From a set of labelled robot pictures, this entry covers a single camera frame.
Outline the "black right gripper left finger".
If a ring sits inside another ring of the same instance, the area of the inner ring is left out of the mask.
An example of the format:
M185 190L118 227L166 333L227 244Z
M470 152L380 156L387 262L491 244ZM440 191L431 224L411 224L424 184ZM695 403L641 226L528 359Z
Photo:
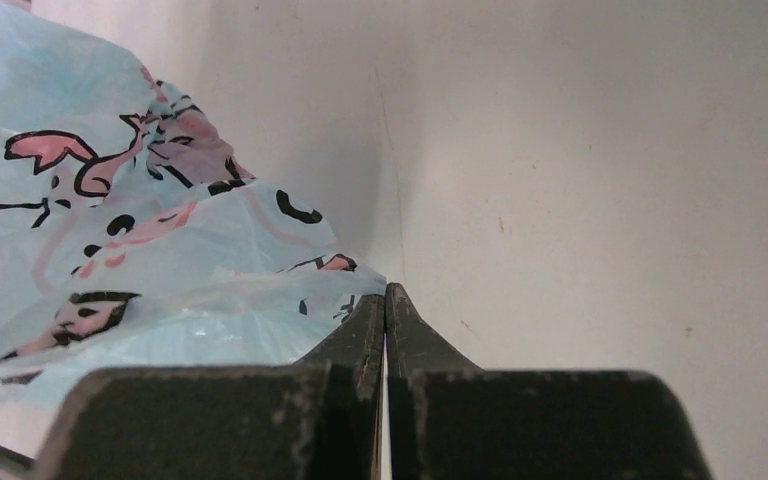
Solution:
M288 366L108 368L70 391L35 479L375 479L385 300Z

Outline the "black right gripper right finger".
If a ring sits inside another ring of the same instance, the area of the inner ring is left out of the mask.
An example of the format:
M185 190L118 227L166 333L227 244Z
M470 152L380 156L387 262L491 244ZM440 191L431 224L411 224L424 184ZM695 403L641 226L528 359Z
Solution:
M385 294L396 479L708 479L682 403L640 370L489 370Z

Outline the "light blue printed plastic bag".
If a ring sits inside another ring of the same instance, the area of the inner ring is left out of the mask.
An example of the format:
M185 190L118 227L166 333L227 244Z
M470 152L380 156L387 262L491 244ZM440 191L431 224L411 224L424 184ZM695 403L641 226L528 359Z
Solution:
M0 406L102 368L288 364L384 287L130 51L0 3Z

